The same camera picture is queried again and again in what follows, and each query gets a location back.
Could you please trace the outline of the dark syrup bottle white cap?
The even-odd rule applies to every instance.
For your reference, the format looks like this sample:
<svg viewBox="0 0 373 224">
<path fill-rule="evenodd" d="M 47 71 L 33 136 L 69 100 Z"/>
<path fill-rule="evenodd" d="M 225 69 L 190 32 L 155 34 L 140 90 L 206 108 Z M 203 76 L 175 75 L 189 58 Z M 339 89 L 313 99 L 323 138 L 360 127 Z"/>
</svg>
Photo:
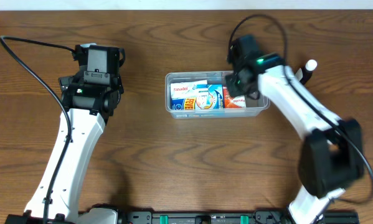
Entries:
<svg viewBox="0 0 373 224">
<path fill-rule="evenodd" d="M 312 74 L 317 66 L 317 61 L 310 59 L 295 73 L 295 77 L 302 85 L 305 85 L 311 79 Z"/>
</svg>

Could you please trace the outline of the red Panadol ActiFast box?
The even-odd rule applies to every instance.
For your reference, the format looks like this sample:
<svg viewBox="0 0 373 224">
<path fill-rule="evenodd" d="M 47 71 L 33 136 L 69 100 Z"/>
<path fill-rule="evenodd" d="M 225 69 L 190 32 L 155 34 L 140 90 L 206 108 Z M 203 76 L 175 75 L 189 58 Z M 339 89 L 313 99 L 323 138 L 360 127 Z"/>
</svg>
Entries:
<svg viewBox="0 0 373 224">
<path fill-rule="evenodd" d="M 227 87 L 223 87 L 224 108 L 245 108 L 246 101 L 244 96 L 231 97 Z"/>
</svg>

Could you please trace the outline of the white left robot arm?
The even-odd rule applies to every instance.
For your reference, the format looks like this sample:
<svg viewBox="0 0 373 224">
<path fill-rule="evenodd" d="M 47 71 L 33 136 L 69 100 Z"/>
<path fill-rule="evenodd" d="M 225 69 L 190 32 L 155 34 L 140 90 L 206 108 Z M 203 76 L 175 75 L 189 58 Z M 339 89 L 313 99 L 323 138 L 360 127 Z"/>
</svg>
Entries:
<svg viewBox="0 0 373 224">
<path fill-rule="evenodd" d="M 22 215 L 6 223 L 116 223 L 118 211 L 78 211 L 83 181 L 92 152 L 124 92 L 121 77 L 78 72 L 59 80 L 64 112 L 47 167 Z"/>
</svg>

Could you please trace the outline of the clear plastic container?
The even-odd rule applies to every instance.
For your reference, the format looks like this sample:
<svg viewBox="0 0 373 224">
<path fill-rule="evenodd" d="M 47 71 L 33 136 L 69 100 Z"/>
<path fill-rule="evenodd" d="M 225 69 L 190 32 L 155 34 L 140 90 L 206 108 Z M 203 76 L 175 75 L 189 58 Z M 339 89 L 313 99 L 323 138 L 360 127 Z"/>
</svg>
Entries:
<svg viewBox="0 0 373 224">
<path fill-rule="evenodd" d="M 231 71 L 174 72 L 165 79 L 166 109 L 173 118 L 234 118 L 256 116 L 269 108 L 268 98 L 232 98 L 225 86 Z"/>
</svg>

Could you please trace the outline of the white blue Panadol box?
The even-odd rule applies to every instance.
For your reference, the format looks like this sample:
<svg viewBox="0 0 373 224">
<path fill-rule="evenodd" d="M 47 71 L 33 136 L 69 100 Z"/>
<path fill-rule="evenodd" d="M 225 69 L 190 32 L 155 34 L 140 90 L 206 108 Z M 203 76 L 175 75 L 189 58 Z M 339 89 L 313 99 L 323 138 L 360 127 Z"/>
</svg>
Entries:
<svg viewBox="0 0 373 224">
<path fill-rule="evenodd" d="M 170 84 L 171 98 L 189 98 L 208 93 L 207 80 L 180 82 Z"/>
</svg>

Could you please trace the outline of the blue Kool Fever box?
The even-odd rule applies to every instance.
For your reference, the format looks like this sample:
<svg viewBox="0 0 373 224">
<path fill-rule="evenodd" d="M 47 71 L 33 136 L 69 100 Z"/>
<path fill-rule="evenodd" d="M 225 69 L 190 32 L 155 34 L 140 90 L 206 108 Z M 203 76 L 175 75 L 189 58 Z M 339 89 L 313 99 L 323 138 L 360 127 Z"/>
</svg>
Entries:
<svg viewBox="0 0 373 224">
<path fill-rule="evenodd" d="M 172 110 L 216 110 L 223 108 L 223 87 L 220 84 L 207 84 L 208 93 L 197 97 L 171 98 Z"/>
</svg>

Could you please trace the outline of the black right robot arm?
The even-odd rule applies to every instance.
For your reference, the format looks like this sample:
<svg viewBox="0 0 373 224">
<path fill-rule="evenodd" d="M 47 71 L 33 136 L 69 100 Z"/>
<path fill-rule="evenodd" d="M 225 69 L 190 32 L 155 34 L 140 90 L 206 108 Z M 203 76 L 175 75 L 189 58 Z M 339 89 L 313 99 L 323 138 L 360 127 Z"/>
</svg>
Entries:
<svg viewBox="0 0 373 224">
<path fill-rule="evenodd" d="M 226 76 L 231 96 L 255 91 L 283 113 L 302 139 L 298 175 L 301 188 L 280 217 L 281 223 L 321 223 L 331 202 L 364 174 L 361 127 L 342 120 L 304 86 L 318 66 L 311 59 L 293 73 L 278 54 L 259 52 L 231 56 Z"/>
</svg>

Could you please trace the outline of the black mounting rail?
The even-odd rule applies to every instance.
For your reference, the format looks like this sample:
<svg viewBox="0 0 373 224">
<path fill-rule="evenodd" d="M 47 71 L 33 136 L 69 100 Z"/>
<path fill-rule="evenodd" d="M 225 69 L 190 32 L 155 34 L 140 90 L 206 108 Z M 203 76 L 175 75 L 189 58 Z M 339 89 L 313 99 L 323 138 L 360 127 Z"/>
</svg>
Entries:
<svg viewBox="0 0 373 224">
<path fill-rule="evenodd" d="M 251 213 L 158 213 L 130 212 L 129 224 L 293 224 L 282 210 L 264 209 Z M 360 224 L 356 212 L 326 212 L 315 218 L 317 224 Z"/>
</svg>

